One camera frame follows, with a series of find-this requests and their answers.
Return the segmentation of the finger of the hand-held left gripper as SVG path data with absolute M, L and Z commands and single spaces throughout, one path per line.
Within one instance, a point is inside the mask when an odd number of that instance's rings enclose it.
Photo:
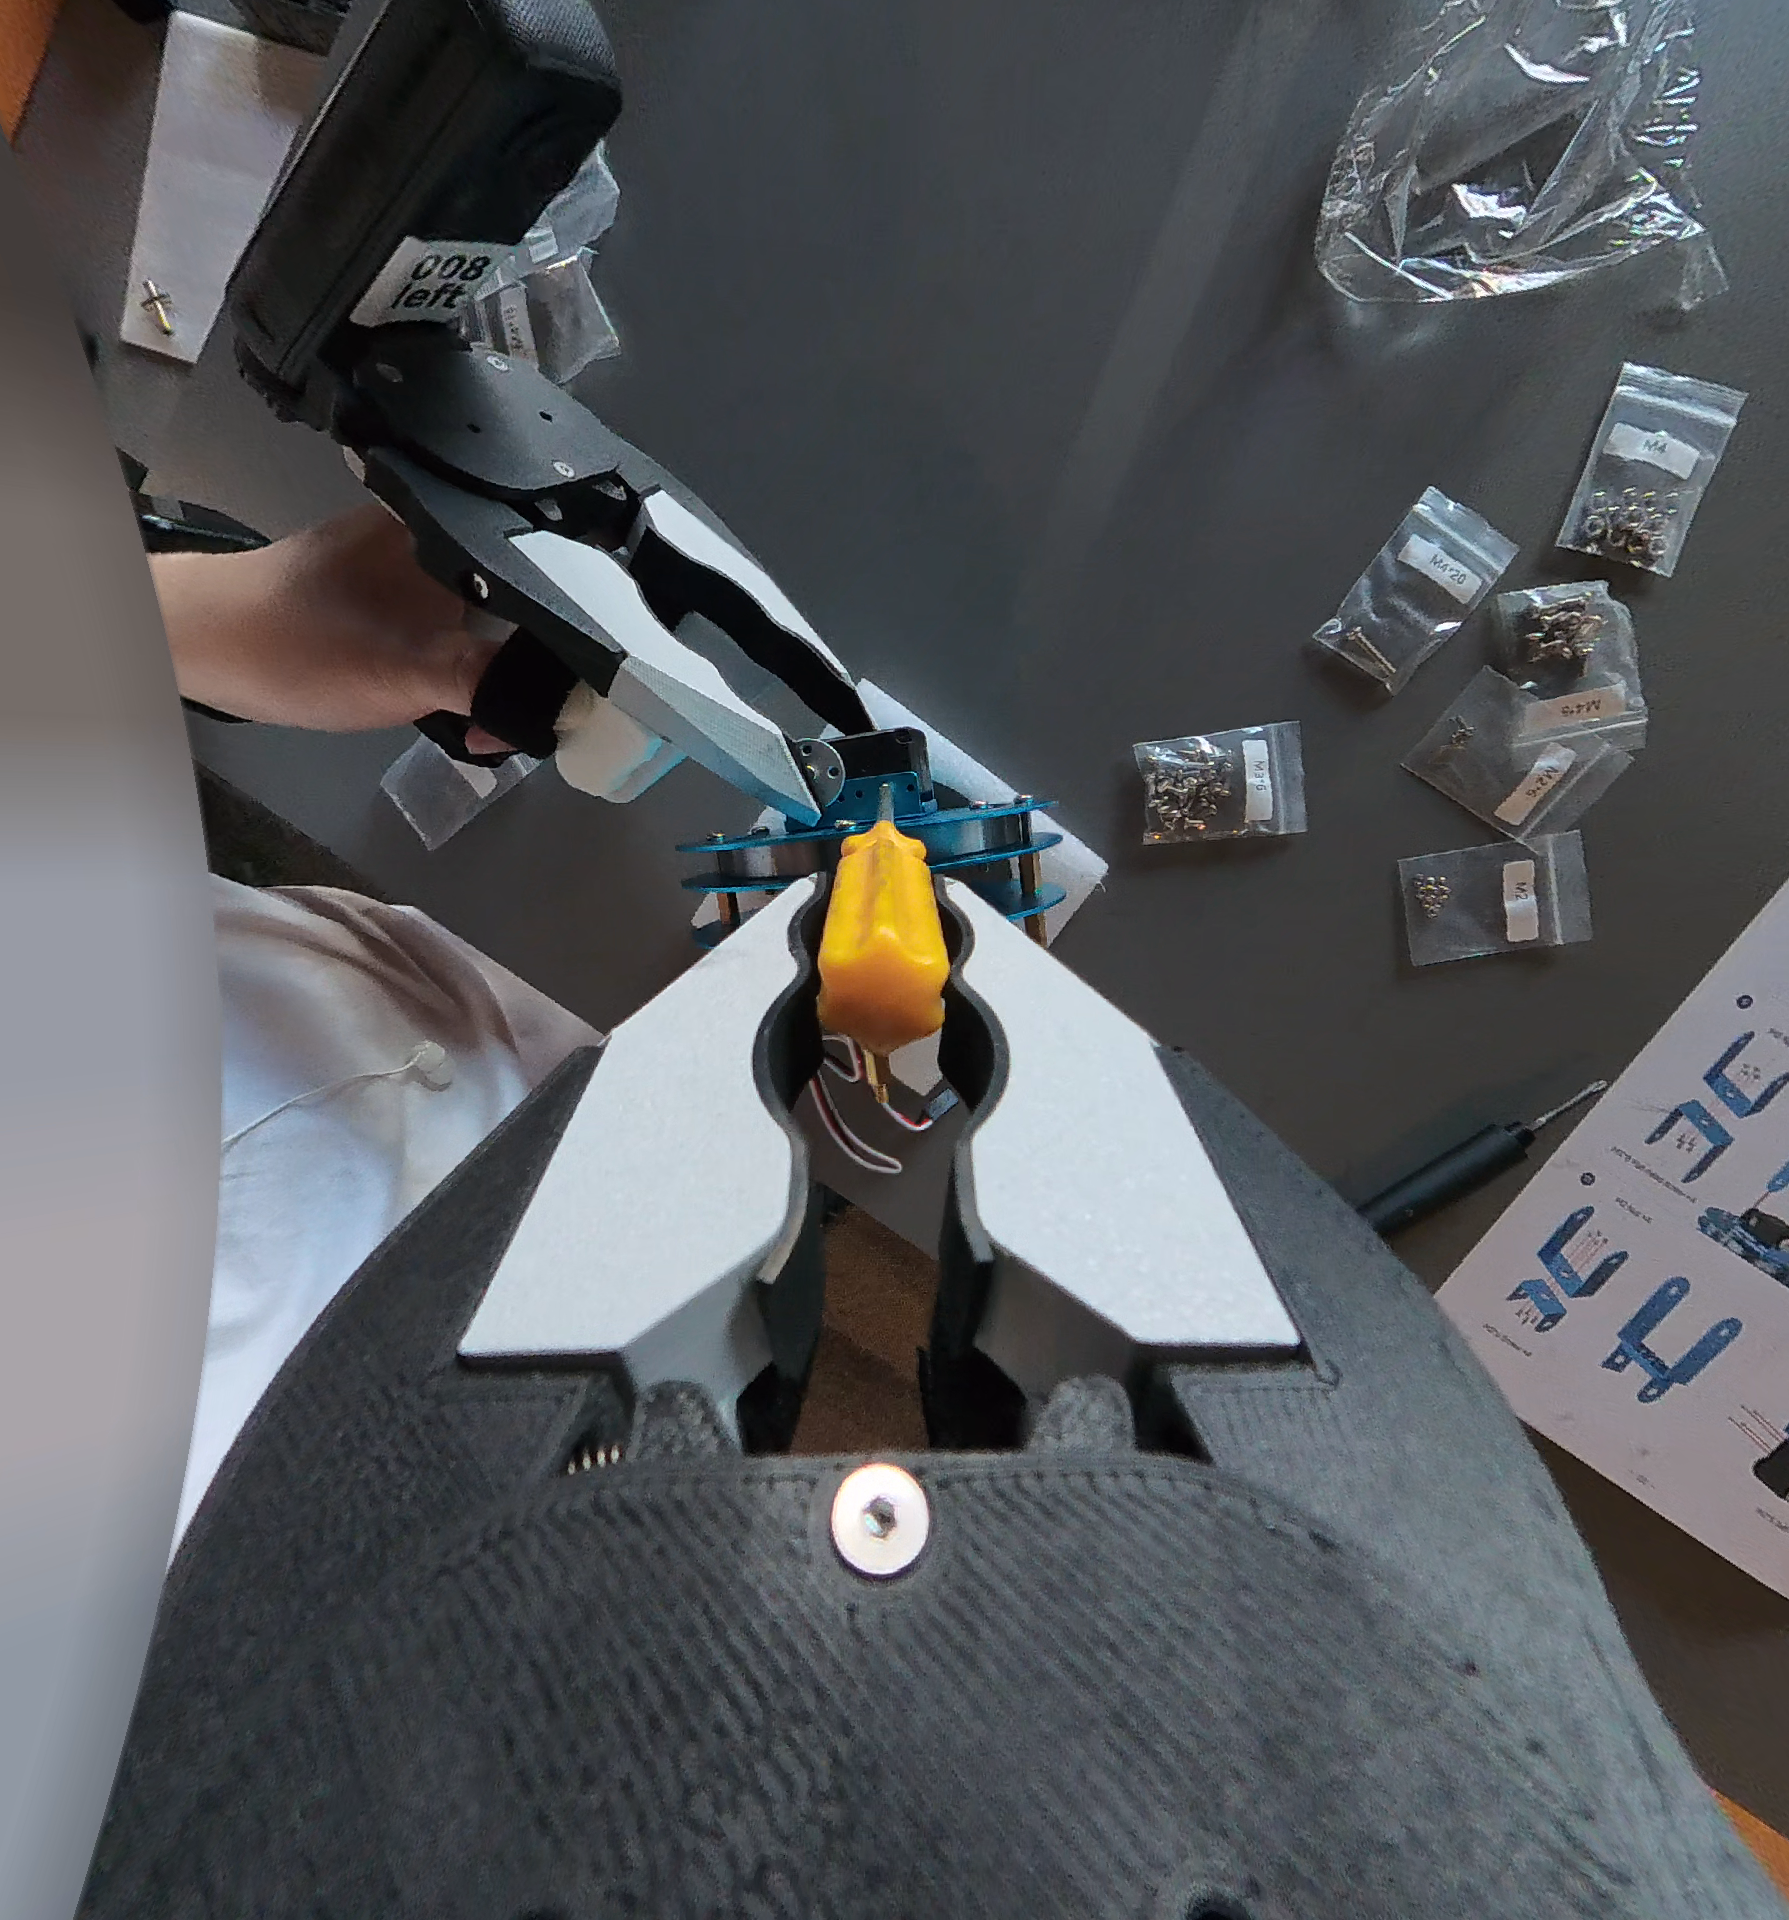
M 646 490 L 625 553 L 630 576 L 668 631 L 680 631 L 684 617 L 699 617 L 821 723 L 840 734 L 876 727 L 855 678 L 784 590 L 680 497 Z
M 819 818 L 786 734 L 661 626 L 613 556 L 556 532 L 526 532 L 514 548 L 621 649 L 609 689 L 576 694 L 556 722 L 556 772 L 575 789 L 625 806 L 690 759 L 797 824 Z

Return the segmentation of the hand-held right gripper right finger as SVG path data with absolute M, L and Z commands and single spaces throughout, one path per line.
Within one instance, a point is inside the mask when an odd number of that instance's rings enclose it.
M 1276 1363 L 1303 1337 L 1159 1044 L 957 881 L 940 1070 L 965 1111 L 922 1392 L 930 1444 L 1006 1449 L 1070 1379 Z

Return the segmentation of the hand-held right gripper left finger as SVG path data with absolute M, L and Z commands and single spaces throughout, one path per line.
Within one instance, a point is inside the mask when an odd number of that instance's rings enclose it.
M 794 881 L 600 1051 L 457 1356 L 690 1382 L 784 1452 L 824 1311 L 794 1103 L 824 1062 L 824 881 Z

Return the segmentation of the yellow handled screwdriver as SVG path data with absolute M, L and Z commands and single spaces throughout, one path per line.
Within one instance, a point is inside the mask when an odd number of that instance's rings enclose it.
M 892 820 L 843 841 L 819 944 L 819 1020 L 890 1058 L 934 1037 L 951 976 L 926 849 Z

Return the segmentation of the blue round servo base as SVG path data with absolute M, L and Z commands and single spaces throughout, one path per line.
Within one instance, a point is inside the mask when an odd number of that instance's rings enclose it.
M 684 887 L 713 902 L 713 920 L 697 932 L 707 947 L 797 880 L 830 880 L 817 956 L 824 1062 L 811 1100 L 849 1158 L 880 1165 L 845 1129 L 831 1085 L 867 1087 L 911 1135 L 930 1131 L 955 1100 L 931 1095 L 922 1115 L 909 1115 L 892 1093 L 892 1054 L 930 1044 L 948 1019 L 948 932 L 931 873 L 972 883 L 1045 941 L 1061 901 L 1042 880 L 1056 835 L 1035 827 L 1030 797 L 943 799 L 915 727 L 809 738 L 793 749 L 819 803 L 811 827 L 697 837 L 677 853 L 697 862 Z

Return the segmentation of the person's left forearm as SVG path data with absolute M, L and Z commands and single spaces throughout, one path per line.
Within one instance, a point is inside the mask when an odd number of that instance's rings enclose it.
M 344 727 L 340 624 L 307 538 L 148 557 L 185 702 L 247 723 Z

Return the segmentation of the dark grey desk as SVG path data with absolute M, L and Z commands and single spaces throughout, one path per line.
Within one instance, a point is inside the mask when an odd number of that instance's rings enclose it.
M 849 661 L 1053 797 L 1111 877 L 1077 973 L 1349 1194 L 1607 1077 L 1789 877 L 1789 6 L 1703 6 L 1729 290 L 1359 306 L 1314 265 L 1409 6 L 598 6 L 627 110 L 584 402 Z M 1391 868 L 1477 844 L 1310 649 L 1439 486 L 1548 553 L 1624 360 L 1751 396 L 1670 581 L 1649 745 L 1590 812 L 1595 939 L 1409 969 Z M 1301 723 L 1307 828 L 1141 844 L 1132 745 Z

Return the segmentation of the person's left hand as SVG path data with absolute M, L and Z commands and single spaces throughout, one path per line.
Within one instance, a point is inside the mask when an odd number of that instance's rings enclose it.
M 382 507 L 354 511 L 321 532 L 331 539 L 321 727 L 373 731 L 432 714 L 465 716 L 514 626 L 432 581 L 407 528 Z

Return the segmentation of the clear bag of black parts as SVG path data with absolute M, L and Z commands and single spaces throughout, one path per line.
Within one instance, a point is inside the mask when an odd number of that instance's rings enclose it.
M 531 360 L 561 389 L 613 359 L 619 338 L 592 286 L 592 261 L 617 214 L 619 181 L 598 147 L 501 258 L 463 321 L 465 339 Z

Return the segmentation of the empty clear zip bag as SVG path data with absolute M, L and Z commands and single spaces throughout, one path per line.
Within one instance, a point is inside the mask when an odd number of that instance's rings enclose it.
M 427 734 L 415 734 L 413 745 L 386 765 L 379 793 L 432 853 L 517 789 L 538 765 L 538 759 L 519 753 L 501 755 L 496 763 L 455 761 Z

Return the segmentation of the clear bag of short screws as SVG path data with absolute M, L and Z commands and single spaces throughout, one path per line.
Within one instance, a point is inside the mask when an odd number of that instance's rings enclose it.
M 1266 723 L 1132 745 L 1141 778 L 1141 844 L 1215 844 L 1307 828 L 1301 723 Z

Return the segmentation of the printed instruction sheet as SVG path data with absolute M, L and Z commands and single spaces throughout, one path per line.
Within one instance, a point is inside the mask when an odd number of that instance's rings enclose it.
M 1439 1306 L 1527 1425 L 1789 1600 L 1789 881 Z

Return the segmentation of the clear bag of long screws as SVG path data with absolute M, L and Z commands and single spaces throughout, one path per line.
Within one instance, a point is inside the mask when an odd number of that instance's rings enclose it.
M 1314 643 L 1394 694 L 1461 631 L 1515 553 L 1480 511 L 1424 490 Z

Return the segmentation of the crumpled clear plastic wrap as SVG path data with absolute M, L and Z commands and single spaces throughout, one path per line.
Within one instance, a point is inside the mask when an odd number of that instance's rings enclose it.
M 1697 9 L 1447 4 L 1348 125 L 1315 265 L 1349 300 L 1485 300 L 1661 254 L 1668 300 L 1727 292 L 1690 173 Z

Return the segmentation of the clear bag of hex nuts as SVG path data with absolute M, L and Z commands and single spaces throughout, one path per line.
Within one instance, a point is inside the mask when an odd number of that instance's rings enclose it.
M 1555 548 L 1670 580 L 1747 396 L 1626 364 Z

